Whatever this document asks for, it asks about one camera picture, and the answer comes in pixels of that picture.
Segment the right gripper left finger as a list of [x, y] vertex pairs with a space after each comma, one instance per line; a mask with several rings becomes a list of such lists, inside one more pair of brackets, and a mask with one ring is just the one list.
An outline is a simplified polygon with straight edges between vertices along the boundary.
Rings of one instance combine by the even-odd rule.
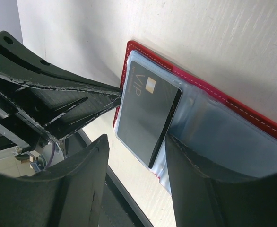
[[0, 227], [96, 227], [108, 158], [103, 134], [35, 175], [0, 174]]

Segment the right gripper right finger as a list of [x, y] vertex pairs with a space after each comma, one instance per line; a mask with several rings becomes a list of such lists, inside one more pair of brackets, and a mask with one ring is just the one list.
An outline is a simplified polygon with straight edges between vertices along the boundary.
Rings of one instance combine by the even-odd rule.
[[173, 209], [179, 227], [277, 227], [277, 174], [244, 175], [165, 138]]

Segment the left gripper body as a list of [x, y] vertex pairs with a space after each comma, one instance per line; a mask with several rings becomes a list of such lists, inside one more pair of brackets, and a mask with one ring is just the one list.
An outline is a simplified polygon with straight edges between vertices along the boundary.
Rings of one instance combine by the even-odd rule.
[[43, 153], [46, 104], [28, 86], [0, 80], [0, 152]]

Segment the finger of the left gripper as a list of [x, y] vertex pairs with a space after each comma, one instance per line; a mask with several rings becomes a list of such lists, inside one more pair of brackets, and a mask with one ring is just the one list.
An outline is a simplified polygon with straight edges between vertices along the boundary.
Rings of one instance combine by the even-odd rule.
[[27, 135], [58, 141], [118, 107], [121, 89], [59, 68], [1, 31], [0, 99]]

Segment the red leather card holder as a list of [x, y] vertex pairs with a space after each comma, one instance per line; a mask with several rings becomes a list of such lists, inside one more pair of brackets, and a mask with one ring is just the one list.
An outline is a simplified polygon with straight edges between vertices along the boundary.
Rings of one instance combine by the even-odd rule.
[[[277, 123], [133, 40], [127, 43], [122, 93], [132, 60], [155, 64], [172, 74], [180, 86], [182, 95], [166, 134], [173, 134], [199, 155], [238, 173], [251, 177], [277, 173]], [[120, 108], [113, 122], [116, 137]], [[124, 146], [170, 190], [164, 145], [165, 137], [152, 168]]]

